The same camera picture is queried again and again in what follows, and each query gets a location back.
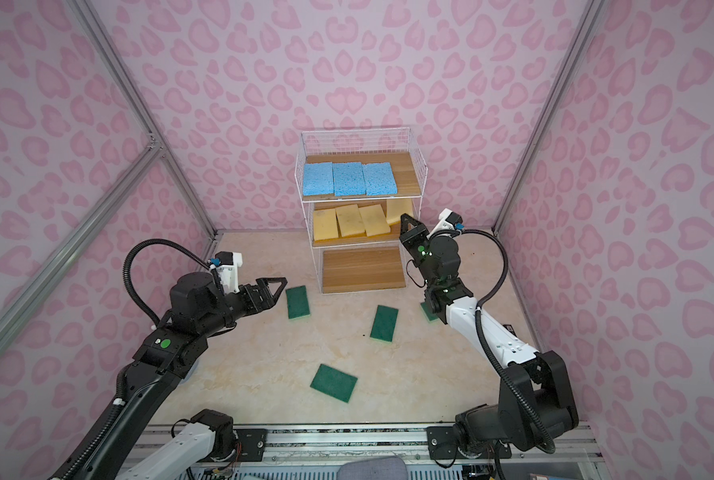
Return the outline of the blue sponge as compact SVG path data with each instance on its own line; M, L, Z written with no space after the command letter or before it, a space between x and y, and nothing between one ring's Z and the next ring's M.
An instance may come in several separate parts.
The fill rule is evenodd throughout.
M332 172L334 195L336 197L352 197L366 194L367 188L362 163L334 163Z
M389 162L364 163L363 178L367 196L391 196L398 193L393 168Z
M335 192L331 162L306 163L303 170L304 197L327 196Z

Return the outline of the small yellow sponge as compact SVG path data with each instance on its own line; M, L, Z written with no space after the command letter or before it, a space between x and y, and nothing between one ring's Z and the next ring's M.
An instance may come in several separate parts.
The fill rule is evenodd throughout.
M313 213L313 239L315 242L338 239L340 230L335 209L315 210Z

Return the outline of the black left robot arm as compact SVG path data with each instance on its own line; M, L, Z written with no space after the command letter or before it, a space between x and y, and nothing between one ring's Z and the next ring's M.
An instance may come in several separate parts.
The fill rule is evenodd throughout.
M207 272L182 276L170 291L170 319L145 338L117 375L115 395L54 479L113 479L159 407L208 349L237 321L272 309L284 277L259 278L224 293Z

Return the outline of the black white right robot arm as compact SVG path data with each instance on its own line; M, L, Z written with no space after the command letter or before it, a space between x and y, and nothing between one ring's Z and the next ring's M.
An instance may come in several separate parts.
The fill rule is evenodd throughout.
M553 454L557 438L579 425L567 366L559 354L539 351L486 311L486 303L506 281L507 258L484 296L476 297L464 284L457 240L470 233L461 216L449 209L434 229L409 214L400 218L400 242L422 275L425 305L468 340L499 378L497 404L457 415L452 426L455 448L467 455L496 455L510 445Z

